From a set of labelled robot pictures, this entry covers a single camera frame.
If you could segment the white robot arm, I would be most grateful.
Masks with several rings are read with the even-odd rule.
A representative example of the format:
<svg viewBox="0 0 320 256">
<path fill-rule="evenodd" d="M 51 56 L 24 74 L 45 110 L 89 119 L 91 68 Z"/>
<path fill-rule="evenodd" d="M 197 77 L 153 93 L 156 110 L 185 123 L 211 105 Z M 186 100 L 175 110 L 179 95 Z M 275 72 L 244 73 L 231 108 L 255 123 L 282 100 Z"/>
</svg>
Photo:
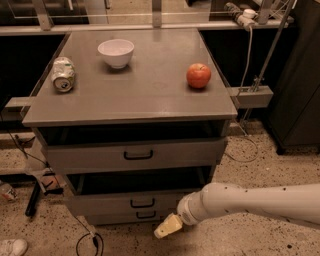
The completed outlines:
<svg viewBox="0 0 320 256">
<path fill-rule="evenodd" d="M 161 239 L 183 225 L 235 213 L 250 213 L 290 223 L 318 228 L 320 225 L 320 185 L 307 184 L 266 188 L 242 188 L 234 184 L 209 183 L 201 191 L 184 196 L 177 213 L 171 213 L 155 229 Z"/>
</svg>

